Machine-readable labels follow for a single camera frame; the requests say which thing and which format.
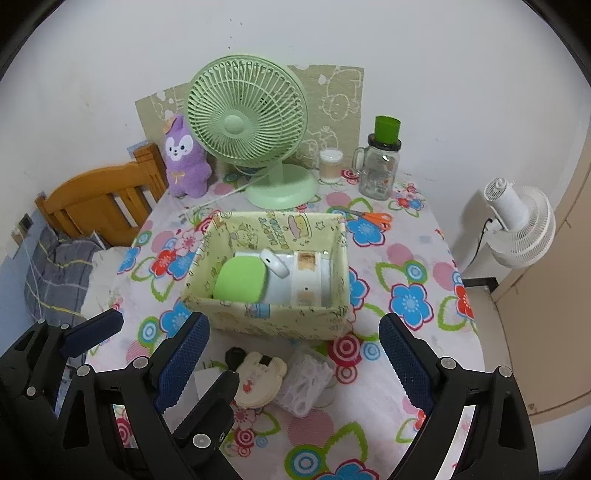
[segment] green desk fan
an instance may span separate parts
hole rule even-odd
[[[209,63],[191,83],[186,118],[205,149],[237,167],[267,167],[246,188],[268,210],[308,202],[318,182],[305,168],[282,162],[296,151],[308,123],[304,88],[287,68],[250,55]]]

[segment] electrical outlet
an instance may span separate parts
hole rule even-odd
[[[22,216],[21,220],[14,226],[10,232],[11,240],[6,244],[6,253],[11,258],[17,254],[18,248],[21,246],[24,239],[27,237],[29,230],[33,226],[33,220],[28,213]]]

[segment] wooden door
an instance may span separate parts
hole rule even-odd
[[[591,177],[584,181],[550,251],[496,302],[534,423],[591,404]]]

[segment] green jar lid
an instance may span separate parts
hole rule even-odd
[[[375,118],[375,139],[381,144],[392,145],[398,142],[400,120],[380,115]]]

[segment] gray plaid fabric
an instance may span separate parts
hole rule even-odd
[[[35,320],[43,318],[54,326],[85,321],[80,309],[97,250],[100,247],[91,240],[72,240],[45,227],[25,283],[25,302]]]

